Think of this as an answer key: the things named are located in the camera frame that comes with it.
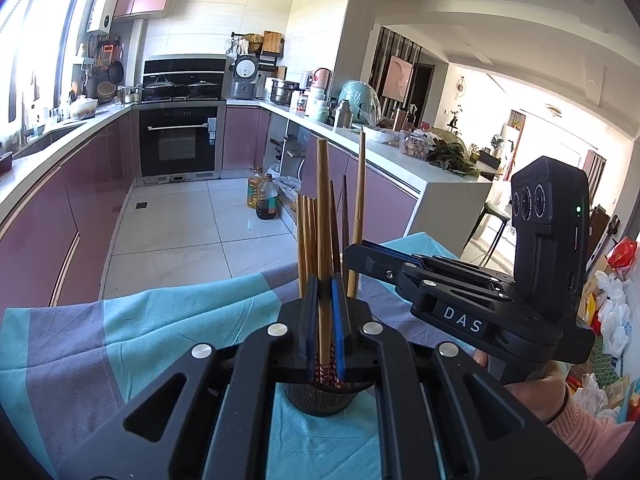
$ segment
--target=blue cloth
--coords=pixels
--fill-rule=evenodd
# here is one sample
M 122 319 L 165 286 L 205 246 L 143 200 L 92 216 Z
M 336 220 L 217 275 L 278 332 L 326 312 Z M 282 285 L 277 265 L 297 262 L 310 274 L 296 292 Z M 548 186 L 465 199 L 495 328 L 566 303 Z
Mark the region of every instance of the blue cloth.
M 450 256 L 425 234 L 388 245 Z M 450 340 L 409 314 L 408 303 L 363 277 L 358 297 L 404 336 L 428 346 Z M 57 308 L 7 309 L 0 326 L 0 403 L 50 475 L 92 431 L 197 342 L 224 348 L 278 317 L 298 296 L 296 266 L 224 282 L 148 290 L 126 298 Z M 373 396 L 316 418 L 276 390 L 268 478 L 379 478 Z

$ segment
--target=kitchen sink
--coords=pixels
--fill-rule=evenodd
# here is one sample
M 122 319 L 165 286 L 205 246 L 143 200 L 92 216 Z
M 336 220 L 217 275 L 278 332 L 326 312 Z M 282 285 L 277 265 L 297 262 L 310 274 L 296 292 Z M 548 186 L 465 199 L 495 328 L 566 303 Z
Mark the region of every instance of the kitchen sink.
M 79 128 L 81 125 L 82 123 L 80 122 L 72 123 L 72 124 L 68 124 L 67 126 L 62 126 L 61 128 L 57 128 L 51 132 L 48 132 L 43 136 L 37 138 L 36 140 L 33 140 L 31 144 L 29 144 L 28 146 L 20 150 L 18 154 L 14 156 L 14 158 L 22 158 L 24 156 L 33 155 L 34 153 L 41 152 L 47 146 L 50 146 L 52 145 L 52 143 L 56 142 L 57 140 L 62 139 L 62 137 L 70 134 L 72 131 L 74 131 L 76 128 Z

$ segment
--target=screw head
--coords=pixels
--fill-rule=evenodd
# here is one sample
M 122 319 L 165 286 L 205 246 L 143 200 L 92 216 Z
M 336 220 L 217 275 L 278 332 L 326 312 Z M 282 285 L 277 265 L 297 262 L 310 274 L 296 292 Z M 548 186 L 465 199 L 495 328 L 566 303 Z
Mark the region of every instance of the screw head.
M 365 334 L 378 335 L 380 332 L 382 332 L 382 325 L 377 321 L 367 321 L 362 326 L 362 331 Z
M 458 355 L 458 346 L 453 343 L 442 343 L 438 347 L 438 352 L 443 357 L 455 357 Z
M 211 355 L 213 349 L 206 343 L 200 343 L 191 349 L 191 355 L 196 359 L 206 359 Z
M 287 330 L 289 330 L 289 328 L 284 323 L 274 323 L 272 325 L 269 325 L 267 334 L 278 337 L 281 335 L 285 335 L 287 333 Z

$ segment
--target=oven door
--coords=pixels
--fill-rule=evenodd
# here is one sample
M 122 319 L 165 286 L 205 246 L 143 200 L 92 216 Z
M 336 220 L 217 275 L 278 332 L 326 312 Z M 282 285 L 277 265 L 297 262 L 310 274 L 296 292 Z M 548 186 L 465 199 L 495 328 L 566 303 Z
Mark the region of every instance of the oven door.
M 142 177 L 219 172 L 219 115 L 218 107 L 140 110 Z

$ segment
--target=oven handle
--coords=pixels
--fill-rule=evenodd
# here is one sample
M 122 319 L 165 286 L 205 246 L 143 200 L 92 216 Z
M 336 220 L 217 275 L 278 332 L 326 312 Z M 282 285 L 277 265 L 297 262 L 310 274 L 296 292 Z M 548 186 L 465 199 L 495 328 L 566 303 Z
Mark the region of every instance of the oven handle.
M 157 128 L 153 126 L 147 126 L 146 129 L 150 132 L 154 132 L 156 130 L 178 130 L 182 128 L 208 128 L 209 125 L 207 123 L 204 124 L 189 124 L 187 126 L 158 126 Z

